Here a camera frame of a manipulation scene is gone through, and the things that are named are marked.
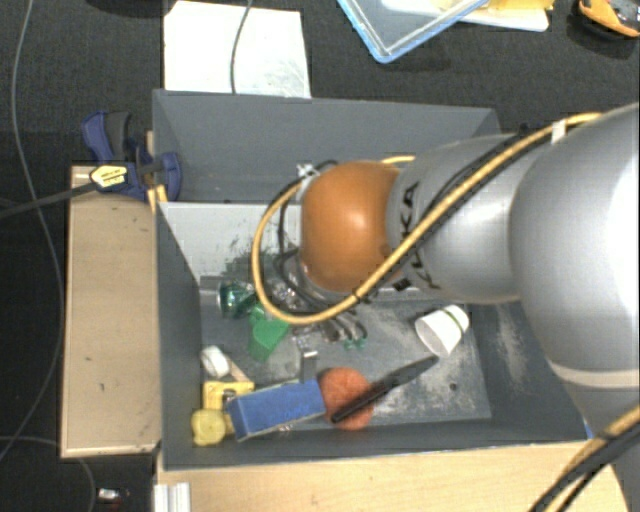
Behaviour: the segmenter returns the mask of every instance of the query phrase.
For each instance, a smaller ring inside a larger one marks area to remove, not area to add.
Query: white cup
[[[214,379],[221,379],[230,371],[227,356],[216,345],[211,345],[200,352],[200,362]]]
[[[452,304],[420,317],[415,323],[418,337],[438,357],[449,356],[469,328],[469,317]]]

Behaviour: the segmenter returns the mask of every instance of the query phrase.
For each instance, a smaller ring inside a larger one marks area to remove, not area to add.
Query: yellow cable
[[[585,462],[594,453],[606,447],[610,443],[610,438],[618,437],[624,434],[626,431],[630,430],[637,424],[640,424],[640,406],[636,406],[633,409],[627,411],[618,419],[610,423],[609,426],[607,426],[607,428],[605,428],[601,433],[596,435],[593,439],[587,441],[582,449],[571,459],[571,462],[569,462],[569,464],[567,464],[567,466],[563,469],[562,473],[558,478],[556,478],[555,482],[557,483],[562,480],[569,473],[575,471],[580,464]],[[552,508],[552,505],[559,501],[562,496],[563,494],[559,494],[558,496],[556,496],[555,499],[545,507],[545,510],[550,510]]]
[[[578,114],[567,118],[565,122],[567,126],[575,126],[592,121],[599,115],[600,114],[597,113]],[[276,318],[288,322],[291,325],[309,325],[317,322],[323,322],[353,308],[400,262],[402,257],[411,249],[411,247],[420,240],[422,235],[424,235],[431,226],[433,226],[447,213],[453,204],[466,195],[474,186],[494,172],[495,169],[500,167],[504,162],[512,158],[514,155],[517,155],[527,146],[534,144],[540,139],[551,134],[552,129],[552,126],[547,126],[546,128],[519,140],[513,146],[507,148],[505,151],[480,167],[475,173],[469,176],[469,178],[453,189],[426,215],[424,219],[418,223],[413,231],[407,235],[407,237],[400,243],[400,245],[398,245],[389,257],[364,281],[364,283],[356,288],[351,295],[324,311],[311,315],[300,316],[281,311],[271,302],[264,289],[264,283],[262,282],[262,269],[260,265],[260,247],[262,245],[262,236],[267,224],[274,213],[277,212],[300,189],[301,184],[296,183],[267,208],[262,219],[260,219],[256,234],[253,238],[253,244],[251,246],[251,272],[253,274],[253,281],[258,299],[264,306],[265,310]]]

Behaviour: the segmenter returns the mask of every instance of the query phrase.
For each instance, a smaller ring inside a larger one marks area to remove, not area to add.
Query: black pen
[[[375,382],[367,392],[349,402],[339,411],[335,412],[331,416],[331,423],[340,423],[347,419],[352,414],[382,398],[393,388],[397,388],[398,386],[402,386],[403,384],[412,381],[420,374],[434,366],[438,361],[439,358],[437,356],[429,356],[391,372],[381,380]]]

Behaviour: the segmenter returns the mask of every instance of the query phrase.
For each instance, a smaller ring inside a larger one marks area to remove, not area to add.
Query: gray bin
[[[162,450],[167,469],[271,464],[584,439],[579,413],[544,359],[519,304],[468,305],[472,328],[451,358],[381,404],[359,432],[322,420],[244,443],[193,444],[201,407],[199,352],[222,346],[260,385],[294,377],[295,347],[284,340],[266,365],[246,354],[246,321],[224,319],[220,279],[247,278],[257,217],[295,176],[295,165],[415,153],[499,132],[488,109],[344,100],[154,94],[156,153],[176,151],[185,172],[181,203],[157,215],[162,379]],[[292,209],[289,228],[295,231]],[[362,351],[320,346],[320,368],[345,365],[370,379],[420,356],[411,321],[440,304],[417,290],[383,290],[362,306]]]

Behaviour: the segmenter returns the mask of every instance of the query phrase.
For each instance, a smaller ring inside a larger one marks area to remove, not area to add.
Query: blue foam block
[[[316,379],[294,382],[241,395],[227,404],[236,439],[266,434],[282,425],[326,412]]]

